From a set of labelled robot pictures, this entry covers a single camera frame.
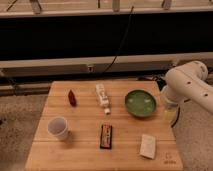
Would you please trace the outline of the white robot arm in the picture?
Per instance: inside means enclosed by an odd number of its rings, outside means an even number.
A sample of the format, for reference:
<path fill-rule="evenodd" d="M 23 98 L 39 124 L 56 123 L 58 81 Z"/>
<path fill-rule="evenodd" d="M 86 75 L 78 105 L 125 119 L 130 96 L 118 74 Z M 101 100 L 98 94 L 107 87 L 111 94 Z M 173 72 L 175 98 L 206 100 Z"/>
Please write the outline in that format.
<path fill-rule="evenodd" d="M 213 114 L 213 86 L 205 82 L 207 77 L 207 66 L 201 61 L 176 66 L 165 74 L 166 85 L 161 90 L 161 99 L 167 109 L 175 111 L 171 124 L 178 120 L 179 104 L 184 98 Z"/>

